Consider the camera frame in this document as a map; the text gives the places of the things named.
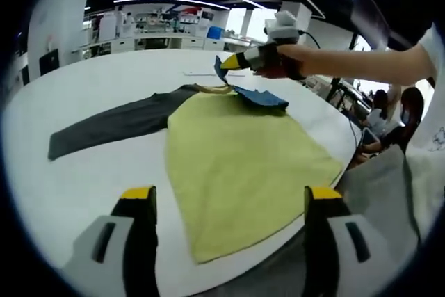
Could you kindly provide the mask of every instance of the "white sleeve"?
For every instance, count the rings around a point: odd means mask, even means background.
[[[368,121],[371,128],[377,123],[378,119],[380,118],[380,113],[380,109],[373,109],[366,117],[366,121]]]
[[[432,25],[425,35],[420,39],[419,44],[428,52],[436,73],[440,73],[442,62],[444,61],[444,44],[437,32],[436,26]]]

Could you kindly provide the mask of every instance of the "white cabinet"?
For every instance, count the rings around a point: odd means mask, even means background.
[[[204,47],[203,38],[183,38],[181,41],[181,49],[199,49]]]
[[[134,39],[126,38],[111,41],[111,53],[134,51]]]
[[[224,41],[206,38],[204,41],[204,50],[224,51]]]

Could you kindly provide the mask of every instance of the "gray cloth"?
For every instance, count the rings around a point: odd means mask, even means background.
[[[347,171],[337,186],[351,213],[363,215],[386,239],[392,260],[400,270],[418,243],[410,180],[405,156],[394,145]],[[247,273],[197,296],[301,296],[306,276],[303,239],[304,233],[297,233]]]
[[[52,134],[48,158],[54,160],[96,145],[153,134],[166,128],[169,116],[197,92],[196,86],[184,85],[171,93],[154,93],[91,116]]]

